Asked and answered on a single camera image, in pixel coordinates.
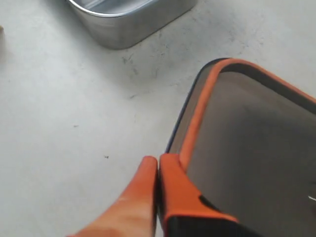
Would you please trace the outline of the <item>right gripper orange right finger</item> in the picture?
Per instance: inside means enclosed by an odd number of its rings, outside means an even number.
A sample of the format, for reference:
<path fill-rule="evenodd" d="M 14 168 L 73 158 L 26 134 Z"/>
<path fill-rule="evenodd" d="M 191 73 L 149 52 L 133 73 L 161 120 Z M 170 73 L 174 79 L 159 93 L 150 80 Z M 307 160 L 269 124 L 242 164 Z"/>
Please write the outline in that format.
<path fill-rule="evenodd" d="M 177 154 L 159 161 L 160 220 L 165 237 L 229 237 L 237 219 L 215 209 L 186 176 Z"/>

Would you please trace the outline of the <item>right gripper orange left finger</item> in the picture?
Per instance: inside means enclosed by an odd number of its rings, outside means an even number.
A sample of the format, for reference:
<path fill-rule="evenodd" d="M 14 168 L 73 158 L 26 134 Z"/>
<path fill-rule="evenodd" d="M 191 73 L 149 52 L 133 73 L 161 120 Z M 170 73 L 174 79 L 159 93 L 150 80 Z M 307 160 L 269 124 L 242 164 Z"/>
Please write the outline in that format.
<path fill-rule="evenodd" d="M 153 237 L 158 161 L 146 156 L 118 199 L 74 237 Z"/>

